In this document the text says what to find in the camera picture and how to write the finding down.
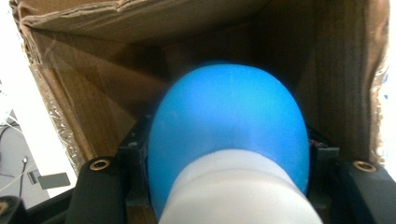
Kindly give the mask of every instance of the cable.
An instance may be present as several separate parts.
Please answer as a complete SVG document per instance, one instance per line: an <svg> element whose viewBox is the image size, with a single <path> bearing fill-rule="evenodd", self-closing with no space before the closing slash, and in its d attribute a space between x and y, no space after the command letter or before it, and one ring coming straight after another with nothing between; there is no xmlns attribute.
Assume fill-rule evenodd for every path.
<svg viewBox="0 0 396 224"><path fill-rule="evenodd" d="M15 123L15 121L14 121L14 122L12 122L11 124L9 124L8 122L6 122L6 126L5 126L5 127L12 128L13 130L17 131L18 133L21 133L21 134L23 134L23 132L21 132L21 130L19 130L19 129L15 128L15 126L19 126L19 124L18 124L18 125L16 125L16 124L14 124L14 123Z"/></svg>
<svg viewBox="0 0 396 224"><path fill-rule="evenodd" d="M20 125L19 125L18 123L16 123L16 122L12 122L12 123L10 123L10 124L8 124L8 125L0 125L0 127L5 127L5 129L3 129L3 131L0 133L0 141L1 141L1 139L3 138L3 134L4 134L4 133L6 132L6 130L9 129L9 128L13 128L13 129L17 130L19 133L22 133L20 130L14 128L14 127L16 127L16 126L20 126Z"/></svg>
<svg viewBox="0 0 396 224"><path fill-rule="evenodd" d="M29 171L30 168L32 168L35 165L35 162L33 162L32 164L30 164L25 170ZM5 185L2 189L0 189L0 192L5 190L6 188L8 188L9 186L11 186L14 182L18 181L19 178L21 178L22 175L26 175L26 173L21 174L20 176L18 176L18 178L15 178L13 181L11 181L10 183L8 183L7 185Z"/></svg>
<svg viewBox="0 0 396 224"><path fill-rule="evenodd" d="M16 118L12 117L11 115L8 115L8 118L14 120L15 123L18 123L18 120Z"/></svg>
<svg viewBox="0 0 396 224"><path fill-rule="evenodd" d="M27 157L23 158L22 162L23 162L23 169L22 169L22 173L21 173L20 197L22 196L23 174L24 174L25 169L26 169Z"/></svg>
<svg viewBox="0 0 396 224"><path fill-rule="evenodd" d="M3 175L3 174L0 174L0 176L6 176L6 177L15 178L15 176L13 176L13 175Z"/></svg>

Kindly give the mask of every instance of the cardboard box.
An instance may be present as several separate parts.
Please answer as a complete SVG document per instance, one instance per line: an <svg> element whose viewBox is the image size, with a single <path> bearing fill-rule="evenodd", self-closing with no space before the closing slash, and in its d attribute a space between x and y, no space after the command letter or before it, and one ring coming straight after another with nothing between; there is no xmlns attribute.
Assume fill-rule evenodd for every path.
<svg viewBox="0 0 396 224"><path fill-rule="evenodd" d="M370 89L388 44L387 0L11 5L49 112L85 160L114 155L172 83L213 60L270 72L344 157L370 156Z"/></svg>

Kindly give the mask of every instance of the black cable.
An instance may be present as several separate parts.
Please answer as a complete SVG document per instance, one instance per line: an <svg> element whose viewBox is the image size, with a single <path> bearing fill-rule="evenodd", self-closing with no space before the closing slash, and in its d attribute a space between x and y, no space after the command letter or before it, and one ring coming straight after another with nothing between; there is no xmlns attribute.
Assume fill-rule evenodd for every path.
<svg viewBox="0 0 396 224"><path fill-rule="evenodd" d="M6 177L15 178L15 176L13 176L13 175L3 175L3 174L0 174L0 176L6 176Z"/></svg>
<svg viewBox="0 0 396 224"><path fill-rule="evenodd" d="M22 174L21 174L21 186L20 186L20 197L22 196L22 184L23 184L23 173L26 169L26 164L27 164L27 158L25 157L23 160L23 169L22 169Z"/></svg>
<svg viewBox="0 0 396 224"><path fill-rule="evenodd" d="M20 124L18 124L17 122L12 122L9 125L0 125L0 127L5 127L5 129L3 129L3 131L0 133L0 141L3 138L3 134L6 132L6 130L8 130L9 128L12 127L16 127L16 126L20 126Z"/></svg>

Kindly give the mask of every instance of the white plastic tube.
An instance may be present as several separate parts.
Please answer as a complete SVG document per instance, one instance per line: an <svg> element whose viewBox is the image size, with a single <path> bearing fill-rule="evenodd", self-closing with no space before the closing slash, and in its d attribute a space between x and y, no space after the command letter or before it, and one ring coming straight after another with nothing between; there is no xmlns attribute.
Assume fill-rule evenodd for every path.
<svg viewBox="0 0 396 224"><path fill-rule="evenodd" d="M262 155L226 149L177 177L160 219L177 223L321 223L287 173Z"/></svg>

